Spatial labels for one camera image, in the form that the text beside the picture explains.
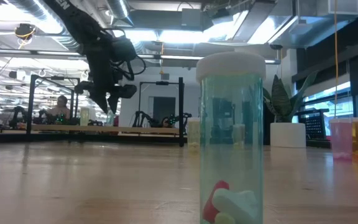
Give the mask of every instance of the ceiling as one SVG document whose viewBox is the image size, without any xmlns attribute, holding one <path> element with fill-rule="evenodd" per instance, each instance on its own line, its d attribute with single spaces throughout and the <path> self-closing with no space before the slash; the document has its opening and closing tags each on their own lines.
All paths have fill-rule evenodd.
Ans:
<svg viewBox="0 0 358 224">
<path fill-rule="evenodd" d="M 111 23 L 111 12 L 108 10 L 106 0 L 70 0 L 70 2 L 76 5 L 81 10 L 90 14 L 95 18 L 99 24 L 103 27 L 109 27 Z M 135 47 L 138 50 L 138 54 L 161 54 L 164 55 L 184 55 L 184 56 L 200 56 L 205 57 L 207 55 L 219 53 L 219 52 L 230 52 L 240 49 L 244 52 L 252 52 L 259 54 L 266 59 L 279 59 L 277 58 L 278 53 L 276 50 L 272 50 L 268 45 L 268 41 L 271 37 L 276 34 L 282 27 L 287 24 L 291 19 L 294 18 L 294 6 L 292 0 L 279 0 L 277 4 L 271 4 L 271 1 L 268 5 L 259 5 L 263 9 L 257 11 L 256 5 L 250 5 L 249 0 L 232 0 L 232 1 L 220 1 L 220 0 L 192 0 L 190 2 L 180 2 L 172 0 L 128 0 L 128 6 L 130 9 L 129 17 L 133 20 L 136 28 L 130 28 L 123 21 L 114 19 L 115 26 L 123 26 L 127 31 L 127 37 L 130 38 Z M 306 1 L 301 0 L 301 6 L 305 6 Z M 201 10 L 201 17 L 206 20 L 212 20 L 213 15 L 217 12 L 218 9 L 228 8 L 228 11 L 231 12 L 229 16 L 233 21 L 223 24 L 223 26 L 212 26 L 205 27 L 201 26 L 201 31 L 192 31 L 183 36 L 175 36 L 177 39 L 175 41 L 169 40 L 165 41 L 163 48 L 162 45 L 158 42 L 151 41 L 154 37 L 159 40 L 163 38 L 165 32 L 165 26 L 180 26 L 180 24 L 174 24 L 178 22 L 178 18 L 181 18 L 183 26 L 182 11 L 189 9 L 199 9 Z M 244 22 L 240 22 L 237 26 L 238 21 L 241 19 L 242 15 L 247 14 L 242 18 L 244 21 L 247 19 L 252 21 L 248 23 L 257 23 L 260 21 L 260 25 L 256 26 L 253 30 L 254 34 L 247 34 L 253 29 L 251 27 L 244 27 Z M 310 12 L 303 11 L 305 16 L 312 19 L 313 16 Z M 158 16 L 165 16 L 166 19 L 160 19 Z M 150 21 L 153 26 L 156 26 L 155 29 L 146 29 L 146 21 Z M 36 30 L 34 37 L 31 39 L 31 42 L 22 46 L 23 50 L 49 50 L 56 52 L 66 52 L 68 51 L 61 43 L 59 43 L 58 38 L 61 37 L 59 34 L 48 34 L 45 29 L 41 29 L 40 24 L 34 22 L 34 17 L 23 13 L 18 8 L 9 5 L 9 4 L 0 4 L 0 49 L 18 49 L 21 46 L 22 41 L 19 40 L 14 35 L 14 29 L 19 26 L 21 23 L 33 24 L 39 28 Z M 227 39 L 229 33 L 234 29 L 244 30 L 240 35 L 239 33 L 234 32 L 232 39 Z M 139 33 L 134 33 L 131 36 L 131 32 L 145 30 L 142 35 Z M 150 40 L 144 40 L 148 34 L 152 31 Z M 195 41 L 197 38 L 195 35 L 202 34 L 203 38 L 207 35 L 207 42 L 205 41 Z M 287 47 L 298 47 L 291 42 L 292 36 L 284 38 L 278 38 L 273 44 L 288 43 Z M 0 68 L 6 66 L 5 70 L 0 69 L 0 101 L 4 100 L 4 103 L 7 105 L 12 104 L 12 100 L 20 97 L 23 99 L 18 102 L 14 101 L 17 104 L 25 105 L 25 100 L 28 98 L 29 94 L 29 77 L 31 74 L 42 75 L 45 73 L 46 77 L 53 75 L 72 77 L 72 78 L 86 78 L 86 72 L 89 70 L 88 64 L 84 60 L 57 60 L 57 59 L 44 59 L 44 58 L 10 58 L 3 55 L 0 56 Z M 171 78 L 176 80 L 179 76 L 185 77 L 185 83 L 195 83 L 195 67 L 196 61 L 189 60 L 147 60 L 148 69 L 141 75 L 136 76 L 136 81 L 158 81 L 160 76 L 158 75 L 161 71 L 161 67 L 164 72 L 170 73 Z M 22 80 L 9 78 L 9 72 L 20 70 L 21 74 L 25 74 Z M 68 80 L 60 81 L 62 85 L 65 85 L 69 88 L 73 88 L 72 82 Z M 13 87 L 13 90 L 7 90 L 6 86 L 10 85 Z M 40 100 L 38 107 L 51 107 L 54 105 L 54 100 L 56 96 L 63 92 L 51 91 L 47 88 L 47 85 L 44 83 L 39 85 L 36 91 L 36 99 Z M 1 103 L 1 109 L 4 109 L 4 103 Z M 85 96 L 81 97 L 80 105 L 88 106 L 92 105 L 90 100 L 87 100 Z"/>
</svg>

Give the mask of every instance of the black metal frame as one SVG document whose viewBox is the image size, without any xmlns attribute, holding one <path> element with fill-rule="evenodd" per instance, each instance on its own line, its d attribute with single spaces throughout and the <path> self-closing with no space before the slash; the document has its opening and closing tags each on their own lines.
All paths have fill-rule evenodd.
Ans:
<svg viewBox="0 0 358 224">
<path fill-rule="evenodd" d="M 27 116 L 27 129 L 26 129 L 26 134 L 30 135 L 31 134 L 31 124 L 32 124 L 32 111 L 33 111 L 33 106 L 34 106 L 34 94 L 35 94 L 35 88 L 36 83 L 35 81 L 37 79 L 42 79 L 45 80 L 49 83 L 53 83 L 56 86 L 60 87 L 60 88 L 64 88 L 66 90 L 71 91 L 71 99 L 70 99 L 70 120 L 73 119 L 73 107 L 74 107 L 74 90 L 72 90 L 71 88 L 68 88 L 62 84 L 59 84 L 57 82 L 54 82 L 53 80 L 56 80 L 55 77 L 40 77 L 39 75 L 31 75 L 31 82 L 30 82 L 30 96 L 29 96 L 29 110 L 28 110 L 28 116 Z M 77 80 L 78 83 L 80 83 L 80 79 L 79 78 L 65 78 L 65 77 L 59 77 L 59 80 Z M 77 110 L 78 110 L 78 94 L 76 94 L 76 101 L 75 101 L 75 114 L 74 114 L 74 118 L 77 117 Z"/>
<path fill-rule="evenodd" d="M 139 83 L 139 105 L 137 110 L 140 111 L 140 102 L 142 99 L 142 85 L 143 84 L 156 84 L 156 85 L 179 85 L 179 146 L 183 147 L 185 145 L 185 139 L 183 137 L 183 133 L 185 127 L 183 125 L 183 99 L 185 95 L 185 84 L 183 82 L 183 77 L 179 77 L 179 82 L 171 83 L 171 82 L 140 82 Z"/>
</svg>

